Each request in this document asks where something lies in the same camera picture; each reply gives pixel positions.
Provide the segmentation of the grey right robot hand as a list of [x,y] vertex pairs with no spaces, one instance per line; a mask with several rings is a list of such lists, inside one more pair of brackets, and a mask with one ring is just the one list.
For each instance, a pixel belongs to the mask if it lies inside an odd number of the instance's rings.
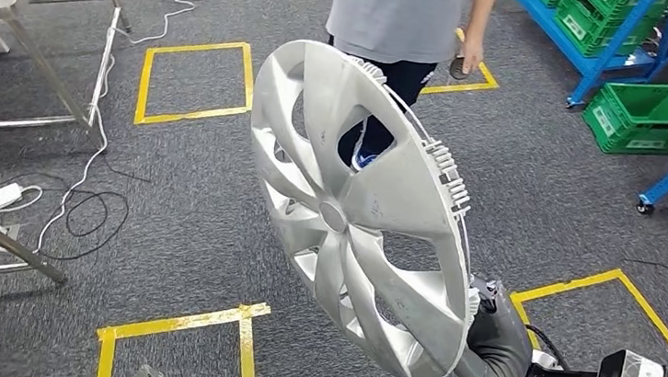
[[474,377],[524,377],[531,344],[515,307],[497,280],[474,278],[479,306],[456,370]]

